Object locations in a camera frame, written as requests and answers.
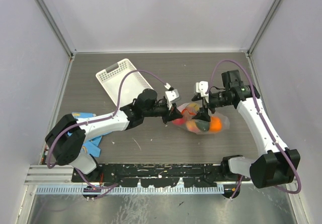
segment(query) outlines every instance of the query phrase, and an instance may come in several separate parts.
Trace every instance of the white plastic basket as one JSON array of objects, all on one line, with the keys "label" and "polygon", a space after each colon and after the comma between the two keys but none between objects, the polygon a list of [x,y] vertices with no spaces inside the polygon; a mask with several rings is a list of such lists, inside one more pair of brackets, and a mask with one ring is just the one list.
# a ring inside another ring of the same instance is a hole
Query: white plastic basket
[{"label": "white plastic basket", "polygon": [[[135,66],[128,59],[123,59],[96,74],[96,78],[110,96],[115,106],[117,104],[122,79],[134,69],[136,69]],[[132,103],[133,99],[137,98],[147,88],[153,89],[141,73],[135,72],[130,74],[122,86],[120,107]]]}]

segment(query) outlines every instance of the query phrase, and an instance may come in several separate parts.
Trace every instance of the red fruit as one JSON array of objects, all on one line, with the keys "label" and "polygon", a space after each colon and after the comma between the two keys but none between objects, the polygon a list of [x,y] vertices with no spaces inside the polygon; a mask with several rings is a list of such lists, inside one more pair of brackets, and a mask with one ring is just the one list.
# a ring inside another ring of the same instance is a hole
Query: red fruit
[{"label": "red fruit", "polygon": [[174,124],[174,125],[177,125],[177,126],[180,126],[180,125],[182,125],[182,124],[185,124],[185,120],[183,119],[183,118],[179,118],[179,119],[176,119],[176,120],[173,120],[172,121],[172,123]]}]

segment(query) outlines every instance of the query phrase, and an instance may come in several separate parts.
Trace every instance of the yellow fruit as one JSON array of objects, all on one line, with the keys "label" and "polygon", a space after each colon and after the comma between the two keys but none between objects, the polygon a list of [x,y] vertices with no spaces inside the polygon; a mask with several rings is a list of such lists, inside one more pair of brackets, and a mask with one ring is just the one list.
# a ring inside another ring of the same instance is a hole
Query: yellow fruit
[{"label": "yellow fruit", "polygon": [[186,127],[190,132],[200,132],[199,128],[196,125],[195,120],[190,120],[186,122]]},{"label": "yellow fruit", "polygon": [[187,106],[186,106],[186,108],[187,109],[193,109],[193,110],[191,110],[191,112],[194,112],[194,113],[196,113],[196,112],[198,112],[199,111],[199,108],[200,108],[200,106],[197,104],[197,103],[189,103]]}]

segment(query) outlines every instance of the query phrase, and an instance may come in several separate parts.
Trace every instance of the plastic bag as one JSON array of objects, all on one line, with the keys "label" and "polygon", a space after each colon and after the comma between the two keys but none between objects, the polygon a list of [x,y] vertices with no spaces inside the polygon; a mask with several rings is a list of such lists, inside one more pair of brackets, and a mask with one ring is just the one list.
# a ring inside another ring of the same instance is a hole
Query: plastic bag
[{"label": "plastic bag", "polygon": [[215,134],[229,129],[228,117],[217,112],[210,115],[210,122],[192,119],[200,107],[199,104],[194,102],[182,104],[178,107],[178,110],[183,115],[183,118],[173,120],[172,123],[196,134]]}]

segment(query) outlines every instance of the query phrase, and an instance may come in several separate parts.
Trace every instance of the black mounting plate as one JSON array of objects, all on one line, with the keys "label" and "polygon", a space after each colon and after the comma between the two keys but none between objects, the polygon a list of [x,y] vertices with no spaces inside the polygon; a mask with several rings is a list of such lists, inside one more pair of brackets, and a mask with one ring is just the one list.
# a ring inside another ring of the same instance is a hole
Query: black mounting plate
[{"label": "black mounting plate", "polygon": [[[186,188],[216,187],[216,182],[237,181],[237,175],[224,177],[218,164],[99,164],[98,170],[98,176],[86,178],[105,186],[118,183],[122,187],[137,187],[140,181],[142,187],[174,187],[182,178]],[[71,181],[84,182],[75,170]]]}]

